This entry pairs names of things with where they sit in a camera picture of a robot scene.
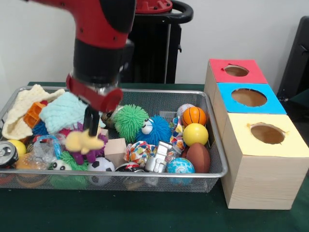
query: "stacked wooden boxes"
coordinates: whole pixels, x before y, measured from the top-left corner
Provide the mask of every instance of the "stacked wooden boxes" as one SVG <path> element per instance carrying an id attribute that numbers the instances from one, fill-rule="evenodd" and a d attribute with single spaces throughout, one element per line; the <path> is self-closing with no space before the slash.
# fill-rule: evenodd
<path id="1" fill-rule="evenodd" d="M 229 171 L 228 208 L 290 209 L 309 168 L 309 148 L 254 60 L 208 64 L 209 95 Z"/>

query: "yellow stuffed toy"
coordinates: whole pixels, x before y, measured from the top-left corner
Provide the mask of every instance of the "yellow stuffed toy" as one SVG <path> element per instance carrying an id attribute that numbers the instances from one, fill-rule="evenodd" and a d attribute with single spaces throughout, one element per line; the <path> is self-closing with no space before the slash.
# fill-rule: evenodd
<path id="1" fill-rule="evenodd" d="M 99 150 L 104 147 L 104 142 L 98 139 L 101 128 L 98 128 L 96 136 L 89 136 L 89 129 L 80 132 L 72 131 L 68 134 L 65 142 L 66 149 L 70 152 L 81 152 L 82 155 L 87 154 L 90 150 Z"/>

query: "white wall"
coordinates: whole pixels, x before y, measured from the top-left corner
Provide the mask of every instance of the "white wall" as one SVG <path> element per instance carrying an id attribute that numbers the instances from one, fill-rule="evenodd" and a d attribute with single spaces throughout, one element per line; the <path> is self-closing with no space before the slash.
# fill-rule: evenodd
<path id="1" fill-rule="evenodd" d="M 176 83 L 204 83 L 209 58 L 252 58 L 279 87 L 308 0 L 183 0 L 195 16 L 182 25 Z M 74 21 L 66 12 L 0 1 L 0 97 L 29 81 L 64 81 L 72 69 Z"/>
<path id="2" fill-rule="evenodd" d="M 204 83 L 209 58 L 255 59 L 277 91 L 308 0 L 182 0 L 194 9 L 183 24 L 176 83 Z"/>

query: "orange basketball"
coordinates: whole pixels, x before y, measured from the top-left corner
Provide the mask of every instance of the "orange basketball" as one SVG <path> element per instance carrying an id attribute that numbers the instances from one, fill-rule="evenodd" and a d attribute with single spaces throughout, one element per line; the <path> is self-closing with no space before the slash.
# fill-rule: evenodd
<path id="1" fill-rule="evenodd" d="M 205 112 L 201 108 L 190 107 L 189 109 L 186 109 L 183 113 L 182 121 L 184 127 L 188 126 L 191 123 L 199 123 L 204 126 L 207 122 L 207 117 Z"/>

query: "round hole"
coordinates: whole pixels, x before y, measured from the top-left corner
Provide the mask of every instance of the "round hole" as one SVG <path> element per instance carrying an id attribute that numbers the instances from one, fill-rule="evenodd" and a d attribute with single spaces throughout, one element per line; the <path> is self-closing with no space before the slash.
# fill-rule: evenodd
<path id="1" fill-rule="evenodd" d="M 246 76 L 249 73 L 249 70 L 239 65 L 227 65 L 224 71 L 231 76 Z"/>
<path id="2" fill-rule="evenodd" d="M 267 102 L 266 96 L 256 90 L 249 88 L 239 88 L 232 92 L 232 98 L 246 106 L 256 107 L 264 105 Z"/>
<path id="3" fill-rule="evenodd" d="M 251 133 L 255 138 L 266 144 L 279 144 L 284 140 L 285 136 L 281 129 L 265 123 L 252 125 Z"/>

